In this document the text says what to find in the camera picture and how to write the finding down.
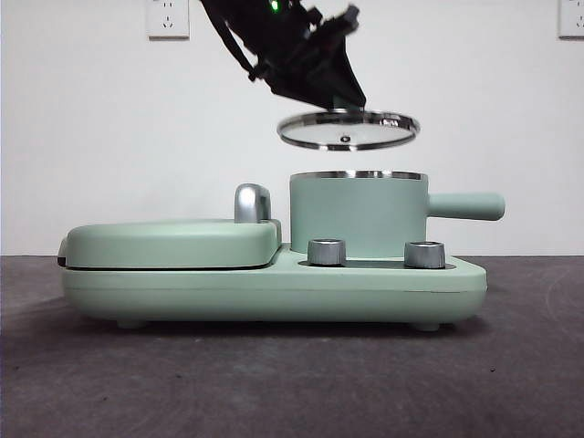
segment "appliance base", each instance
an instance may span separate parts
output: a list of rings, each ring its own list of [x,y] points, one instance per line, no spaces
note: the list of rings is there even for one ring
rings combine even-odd
[[[316,267],[282,245],[261,268],[64,269],[63,287],[82,313],[122,329],[148,321],[355,321],[435,331],[474,315],[486,292],[482,267],[454,257],[446,263],[435,270]]]

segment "wall outlet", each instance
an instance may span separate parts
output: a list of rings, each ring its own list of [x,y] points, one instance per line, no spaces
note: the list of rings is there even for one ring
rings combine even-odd
[[[148,37],[188,38],[190,36],[189,0],[145,1]]]
[[[584,38],[584,0],[559,0],[559,37]]]

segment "glass lid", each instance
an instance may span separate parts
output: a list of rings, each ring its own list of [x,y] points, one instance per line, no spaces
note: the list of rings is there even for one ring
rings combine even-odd
[[[277,133],[286,143],[320,151],[390,148],[416,138],[420,124],[393,112],[334,109],[282,120]]]

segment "metal handle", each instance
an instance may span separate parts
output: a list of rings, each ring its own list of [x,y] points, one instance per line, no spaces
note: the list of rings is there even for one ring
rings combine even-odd
[[[505,199],[498,193],[431,194],[428,215],[456,219],[498,221],[505,214]]]
[[[270,192],[258,184],[241,184],[235,191],[235,223],[259,224],[272,218]]]

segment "silver knob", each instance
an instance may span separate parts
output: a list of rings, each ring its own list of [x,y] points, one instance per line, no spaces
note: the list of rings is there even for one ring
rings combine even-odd
[[[308,242],[308,262],[317,266],[343,266],[347,262],[345,241],[314,239]]]
[[[440,242],[408,242],[403,249],[403,263],[419,269],[446,267],[444,244]]]

